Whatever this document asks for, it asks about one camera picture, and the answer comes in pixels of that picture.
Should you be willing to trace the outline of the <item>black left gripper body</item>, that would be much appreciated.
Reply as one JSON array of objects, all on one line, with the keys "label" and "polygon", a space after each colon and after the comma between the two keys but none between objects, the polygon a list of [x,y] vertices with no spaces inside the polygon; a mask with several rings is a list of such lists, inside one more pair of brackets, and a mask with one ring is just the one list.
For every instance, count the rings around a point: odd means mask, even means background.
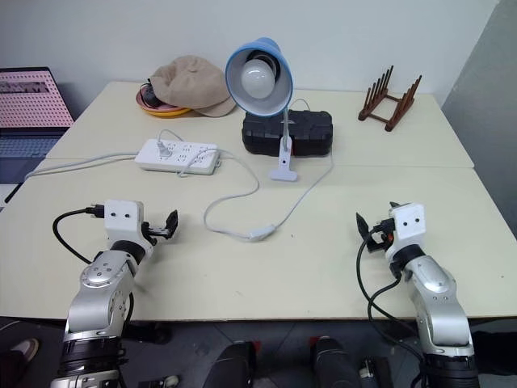
[{"label": "black left gripper body", "polygon": [[169,230],[163,228],[153,228],[147,221],[141,224],[141,233],[143,237],[151,244],[156,245],[160,238],[168,239]]}]

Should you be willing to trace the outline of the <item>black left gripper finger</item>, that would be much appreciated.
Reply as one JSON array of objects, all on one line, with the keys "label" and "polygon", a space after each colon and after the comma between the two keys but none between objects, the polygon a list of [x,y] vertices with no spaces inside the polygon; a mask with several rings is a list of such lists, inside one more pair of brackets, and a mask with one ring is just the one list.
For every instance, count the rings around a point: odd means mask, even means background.
[{"label": "black left gripper finger", "polygon": [[174,211],[172,211],[169,214],[169,216],[166,219],[163,238],[171,239],[172,236],[174,235],[178,225],[179,225],[179,215],[178,215],[178,210],[175,209]]}]

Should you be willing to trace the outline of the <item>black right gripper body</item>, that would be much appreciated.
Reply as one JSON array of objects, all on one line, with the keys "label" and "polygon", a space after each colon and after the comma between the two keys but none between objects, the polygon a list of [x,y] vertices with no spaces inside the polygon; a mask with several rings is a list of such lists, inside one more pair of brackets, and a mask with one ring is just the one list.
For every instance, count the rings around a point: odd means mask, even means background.
[{"label": "black right gripper body", "polygon": [[366,237],[366,248],[369,253],[387,251],[393,244],[395,221],[392,218],[384,219],[374,225]]}]

